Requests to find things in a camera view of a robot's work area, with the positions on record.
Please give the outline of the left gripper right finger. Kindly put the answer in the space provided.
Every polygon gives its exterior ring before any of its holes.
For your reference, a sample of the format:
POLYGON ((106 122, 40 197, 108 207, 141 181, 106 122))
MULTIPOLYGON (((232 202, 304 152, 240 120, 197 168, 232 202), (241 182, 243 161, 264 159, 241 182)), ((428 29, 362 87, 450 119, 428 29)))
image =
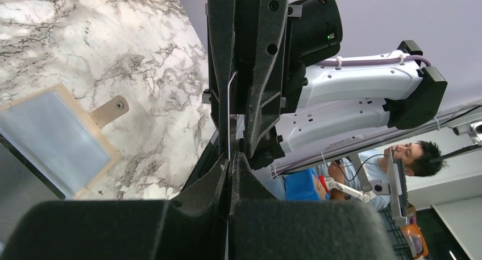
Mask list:
POLYGON ((354 201, 280 201, 230 158, 230 259, 395 259, 381 216, 354 201))

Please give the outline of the person in background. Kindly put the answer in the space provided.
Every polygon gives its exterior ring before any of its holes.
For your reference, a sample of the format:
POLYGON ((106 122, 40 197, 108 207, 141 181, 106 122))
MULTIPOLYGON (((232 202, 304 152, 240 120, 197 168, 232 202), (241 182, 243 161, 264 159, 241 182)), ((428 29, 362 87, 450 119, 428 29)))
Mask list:
MULTIPOLYGON (((410 142, 390 146, 383 152, 373 149, 358 153, 360 161, 364 163, 368 180, 388 182, 387 166, 389 154, 392 151, 394 152, 393 158, 402 161, 406 176, 431 177, 446 166, 444 160, 431 162, 433 159, 441 157, 441 151, 436 143, 428 141, 410 142)), ((326 165, 322 164, 317 167, 317 171, 320 175, 331 177, 355 190, 362 190, 359 180, 362 173, 352 164, 349 158, 328 162, 326 165)))

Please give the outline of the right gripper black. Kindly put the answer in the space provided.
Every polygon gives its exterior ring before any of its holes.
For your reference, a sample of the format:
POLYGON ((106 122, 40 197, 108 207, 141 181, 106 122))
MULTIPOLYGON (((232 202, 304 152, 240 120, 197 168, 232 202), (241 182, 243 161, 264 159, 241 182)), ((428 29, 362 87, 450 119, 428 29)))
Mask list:
POLYGON ((237 117, 232 152, 256 170, 282 158, 276 130, 307 86, 307 68, 335 56, 343 38, 335 0, 207 0, 211 117, 220 154, 229 159, 230 99, 237 117))

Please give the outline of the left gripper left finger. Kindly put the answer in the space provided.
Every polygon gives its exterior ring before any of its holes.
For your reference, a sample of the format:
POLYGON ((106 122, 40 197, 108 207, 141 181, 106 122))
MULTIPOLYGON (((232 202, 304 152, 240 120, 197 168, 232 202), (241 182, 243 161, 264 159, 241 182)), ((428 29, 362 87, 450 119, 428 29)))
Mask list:
POLYGON ((222 259, 228 157, 171 200, 48 201, 31 208, 2 259, 222 259))

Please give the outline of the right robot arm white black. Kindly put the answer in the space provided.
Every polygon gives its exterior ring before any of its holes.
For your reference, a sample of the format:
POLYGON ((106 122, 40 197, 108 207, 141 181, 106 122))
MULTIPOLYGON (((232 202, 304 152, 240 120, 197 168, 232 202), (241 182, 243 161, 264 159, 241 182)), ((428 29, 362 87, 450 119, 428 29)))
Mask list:
POLYGON ((223 159, 252 169, 350 131, 414 130, 431 121, 447 81, 414 41, 339 57, 335 0, 207 0, 209 87, 223 159))

